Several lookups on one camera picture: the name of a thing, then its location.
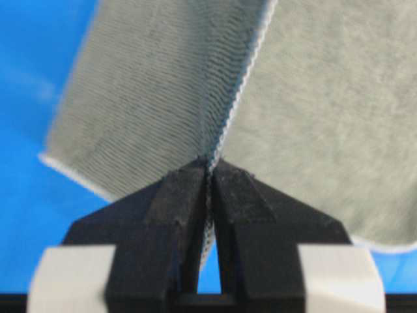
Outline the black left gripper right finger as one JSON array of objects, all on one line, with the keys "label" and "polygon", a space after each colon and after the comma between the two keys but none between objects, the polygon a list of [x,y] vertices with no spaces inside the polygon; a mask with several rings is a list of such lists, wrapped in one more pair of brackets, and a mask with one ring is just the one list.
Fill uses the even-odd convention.
[{"label": "black left gripper right finger", "polygon": [[212,177],[222,290],[241,312],[385,312],[368,249],[335,218],[220,161]]}]

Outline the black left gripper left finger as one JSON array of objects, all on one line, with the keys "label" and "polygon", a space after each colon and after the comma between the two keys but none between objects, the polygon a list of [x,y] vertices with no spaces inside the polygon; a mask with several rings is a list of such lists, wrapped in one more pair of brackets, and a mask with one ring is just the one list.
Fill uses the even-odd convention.
[{"label": "black left gripper left finger", "polygon": [[28,312],[167,312],[195,292],[205,221],[205,161],[72,223],[45,249]]}]

